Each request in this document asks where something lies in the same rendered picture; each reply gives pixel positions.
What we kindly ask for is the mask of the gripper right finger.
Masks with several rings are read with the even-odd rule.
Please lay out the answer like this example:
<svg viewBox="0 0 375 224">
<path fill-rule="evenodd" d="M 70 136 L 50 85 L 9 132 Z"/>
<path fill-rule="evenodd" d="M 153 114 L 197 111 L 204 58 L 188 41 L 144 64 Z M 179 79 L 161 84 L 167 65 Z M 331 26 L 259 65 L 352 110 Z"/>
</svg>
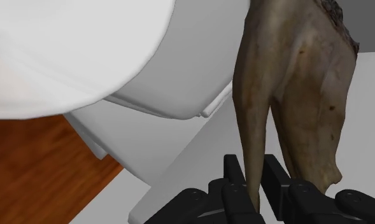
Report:
<svg viewBox="0 0 375 224">
<path fill-rule="evenodd" d="M 375 224 L 374 197 L 351 189 L 328 197 L 311 182 L 290 178 L 272 154 L 264 157 L 261 185 L 284 224 Z"/>
</svg>

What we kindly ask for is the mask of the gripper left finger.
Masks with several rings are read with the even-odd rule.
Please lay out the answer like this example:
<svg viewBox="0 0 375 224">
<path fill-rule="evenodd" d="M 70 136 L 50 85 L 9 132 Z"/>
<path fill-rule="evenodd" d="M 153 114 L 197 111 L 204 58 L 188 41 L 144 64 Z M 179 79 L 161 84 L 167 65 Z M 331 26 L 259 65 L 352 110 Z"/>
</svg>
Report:
<svg viewBox="0 0 375 224">
<path fill-rule="evenodd" d="M 223 157 L 223 178 L 208 183 L 208 192 L 186 188 L 145 224 L 265 224 L 256 212 L 234 154 Z"/>
</svg>

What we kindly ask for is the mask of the brown antler-shaped figure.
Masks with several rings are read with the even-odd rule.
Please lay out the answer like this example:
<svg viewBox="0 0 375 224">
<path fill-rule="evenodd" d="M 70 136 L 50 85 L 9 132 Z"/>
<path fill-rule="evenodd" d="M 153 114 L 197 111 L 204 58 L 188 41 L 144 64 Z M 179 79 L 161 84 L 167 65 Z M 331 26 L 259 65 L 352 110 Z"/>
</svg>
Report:
<svg viewBox="0 0 375 224">
<path fill-rule="evenodd" d="M 336 151 L 358 50 L 337 0 L 250 0 L 232 99 L 255 208 L 269 115 L 291 177 L 322 193 L 340 182 Z"/>
</svg>

